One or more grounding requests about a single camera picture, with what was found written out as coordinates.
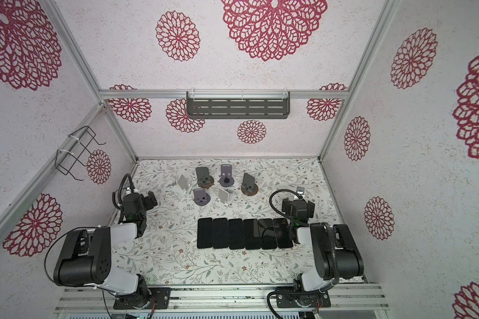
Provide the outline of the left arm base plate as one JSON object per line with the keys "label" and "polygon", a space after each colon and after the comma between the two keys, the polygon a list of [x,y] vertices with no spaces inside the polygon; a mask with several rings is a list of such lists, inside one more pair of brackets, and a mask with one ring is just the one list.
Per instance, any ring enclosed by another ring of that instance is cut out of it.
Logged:
{"label": "left arm base plate", "polygon": [[131,295],[122,295],[115,298],[114,310],[165,310],[168,308],[171,288],[150,287],[148,292],[136,292]]}

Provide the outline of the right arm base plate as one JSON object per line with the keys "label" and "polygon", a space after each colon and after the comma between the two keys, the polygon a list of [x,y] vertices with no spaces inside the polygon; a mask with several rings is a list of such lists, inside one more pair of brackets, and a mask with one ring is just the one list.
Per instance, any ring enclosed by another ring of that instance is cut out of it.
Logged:
{"label": "right arm base plate", "polygon": [[331,301],[328,292],[310,295],[291,295],[291,287],[276,287],[276,303],[278,308],[329,308]]}

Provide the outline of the black phone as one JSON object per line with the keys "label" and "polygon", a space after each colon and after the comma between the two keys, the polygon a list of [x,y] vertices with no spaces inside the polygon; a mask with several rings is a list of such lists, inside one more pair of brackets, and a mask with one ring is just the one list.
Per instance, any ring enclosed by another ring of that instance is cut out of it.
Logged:
{"label": "black phone", "polygon": [[273,219],[275,238],[279,249],[289,249],[294,246],[290,237],[290,225],[285,218]]}
{"label": "black phone", "polygon": [[272,219],[258,220],[259,236],[261,239],[261,248],[263,250],[272,250],[278,248],[275,236],[274,222]]}
{"label": "black phone", "polygon": [[212,221],[212,246],[214,249],[229,247],[227,218],[218,218]]}
{"label": "black phone", "polygon": [[238,250],[238,249],[245,248],[245,238],[244,238],[242,219],[228,220],[228,240],[229,240],[229,248],[231,250]]}
{"label": "black phone", "polygon": [[208,249],[213,246],[213,219],[210,217],[198,219],[197,248]]}
{"label": "black phone", "polygon": [[257,219],[243,220],[243,233],[245,248],[247,250],[259,250],[262,247],[262,240],[259,234]]}

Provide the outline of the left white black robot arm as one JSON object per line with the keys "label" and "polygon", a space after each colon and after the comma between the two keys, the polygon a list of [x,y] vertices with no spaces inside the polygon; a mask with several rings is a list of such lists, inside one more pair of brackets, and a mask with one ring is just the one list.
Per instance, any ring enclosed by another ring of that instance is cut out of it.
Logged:
{"label": "left white black robot arm", "polygon": [[157,205],[153,192],[132,192],[122,199],[119,224],[69,231],[55,265],[53,282],[63,287],[97,287],[122,298],[149,299],[143,276],[113,266],[112,248],[141,238],[147,227],[147,211]]}

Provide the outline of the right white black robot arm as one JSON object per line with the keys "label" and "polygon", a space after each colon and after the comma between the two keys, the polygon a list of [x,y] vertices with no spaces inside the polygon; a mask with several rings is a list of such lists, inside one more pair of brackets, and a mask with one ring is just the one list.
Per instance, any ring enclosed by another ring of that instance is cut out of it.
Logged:
{"label": "right white black robot arm", "polygon": [[304,199],[282,201],[282,213],[289,218],[290,243],[308,245],[313,268],[294,280],[295,292],[325,292],[342,279],[363,276],[364,262],[346,224],[310,223],[315,204]]}

